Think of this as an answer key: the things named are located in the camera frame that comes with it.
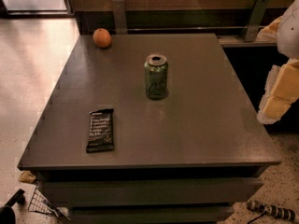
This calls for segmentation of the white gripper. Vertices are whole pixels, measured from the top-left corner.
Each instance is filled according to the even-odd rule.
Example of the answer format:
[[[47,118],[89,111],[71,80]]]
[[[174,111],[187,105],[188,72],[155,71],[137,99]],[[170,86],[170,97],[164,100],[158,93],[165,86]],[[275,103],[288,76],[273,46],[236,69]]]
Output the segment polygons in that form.
[[[277,41],[278,52],[291,58],[282,66],[272,66],[259,104],[257,120],[274,124],[299,99],[299,0],[294,0],[282,17],[260,30],[256,40]]]

